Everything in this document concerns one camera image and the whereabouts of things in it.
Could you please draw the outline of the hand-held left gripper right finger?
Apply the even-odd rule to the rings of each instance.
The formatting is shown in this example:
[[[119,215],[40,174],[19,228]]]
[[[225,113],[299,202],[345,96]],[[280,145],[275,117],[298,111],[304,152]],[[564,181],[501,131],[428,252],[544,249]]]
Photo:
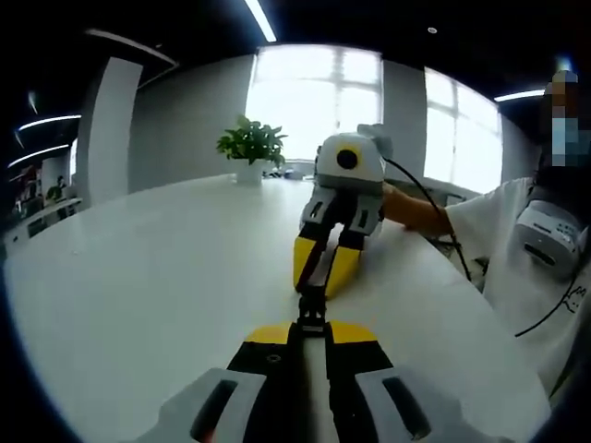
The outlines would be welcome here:
[[[460,442],[457,404],[392,364],[368,329],[324,326],[329,406],[341,442]]]

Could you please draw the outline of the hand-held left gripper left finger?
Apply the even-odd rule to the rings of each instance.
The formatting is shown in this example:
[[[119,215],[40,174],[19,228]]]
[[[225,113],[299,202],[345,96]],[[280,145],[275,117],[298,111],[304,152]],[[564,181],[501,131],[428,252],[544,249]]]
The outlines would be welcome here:
[[[224,368],[162,408],[158,442],[290,442],[296,431],[296,323],[250,332]]]

